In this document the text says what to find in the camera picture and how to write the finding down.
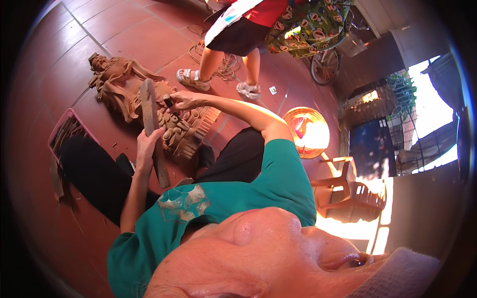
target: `nose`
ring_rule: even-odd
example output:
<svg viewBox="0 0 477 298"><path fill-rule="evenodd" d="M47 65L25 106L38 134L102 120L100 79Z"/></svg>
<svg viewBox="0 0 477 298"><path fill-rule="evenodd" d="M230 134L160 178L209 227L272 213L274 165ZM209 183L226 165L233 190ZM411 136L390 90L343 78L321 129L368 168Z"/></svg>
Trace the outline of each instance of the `nose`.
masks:
<svg viewBox="0 0 477 298"><path fill-rule="evenodd" d="M337 270L348 260L363 261L366 254L360 251L349 241L330 235L316 227L305 227L302 233L308 239L315 252L316 261L323 269Z"/></svg>

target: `sandal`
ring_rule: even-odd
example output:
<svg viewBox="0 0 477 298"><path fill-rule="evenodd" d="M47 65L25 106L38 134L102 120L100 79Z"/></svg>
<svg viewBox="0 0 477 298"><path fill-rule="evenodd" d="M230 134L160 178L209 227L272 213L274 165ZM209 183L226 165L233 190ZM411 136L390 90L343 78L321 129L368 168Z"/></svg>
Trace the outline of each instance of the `sandal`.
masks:
<svg viewBox="0 0 477 298"><path fill-rule="evenodd" d="M236 89L238 93L245 95L248 99L258 100L262 97L258 84L250 86L246 82L241 82L237 84Z"/></svg>
<svg viewBox="0 0 477 298"><path fill-rule="evenodd" d="M191 82L191 69L179 69L176 73L176 78L179 83L191 86L202 91L208 91L210 89L210 80L201 81L199 80L199 71L195 71L194 79Z"/></svg>

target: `knee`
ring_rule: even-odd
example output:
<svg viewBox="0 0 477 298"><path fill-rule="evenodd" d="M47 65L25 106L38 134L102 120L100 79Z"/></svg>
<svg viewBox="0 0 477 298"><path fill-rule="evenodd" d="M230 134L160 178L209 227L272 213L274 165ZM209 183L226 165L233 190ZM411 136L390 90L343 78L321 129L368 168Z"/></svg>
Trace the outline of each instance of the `knee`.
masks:
<svg viewBox="0 0 477 298"><path fill-rule="evenodd" d="M239 134L244 134L248 142L255 144L258 147L265 146L265 140L263 139L262 133L258 130L255 130L253 127L247 127L240 131Z"/></svg>
<svg viewBox="0 0 477 298"><path fill-rule="evenodd" d="M86 153L92 145L97 145L97 143L90 138L78 135L70 137L60 147L60 162L63 163L70 158L77 158L79 155Z"/></svg>

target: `carved figure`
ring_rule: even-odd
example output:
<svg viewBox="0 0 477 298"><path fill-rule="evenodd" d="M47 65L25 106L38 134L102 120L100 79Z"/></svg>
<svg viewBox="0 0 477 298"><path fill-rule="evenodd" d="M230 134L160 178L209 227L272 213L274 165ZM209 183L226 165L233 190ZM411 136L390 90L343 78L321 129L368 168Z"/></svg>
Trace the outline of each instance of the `carved figure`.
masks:
<svg viewBox="0 0 477 298"><path fill-rule="evenodd" d="M108 59L94 53L88 61L94 72L89 87L96 87L98 100L121 111L127 123L136 120L142 124L139 88L147 78L154 81L157 118L159 126L166 129L162 137L164 150L176 157L190 159L220 114L219 110L212 107L186 111L179 117L166 113L167 105L163 98L173 93L174 88L167 85L164 77L146 69L138 61L126 60L124 57Z"/></svg>

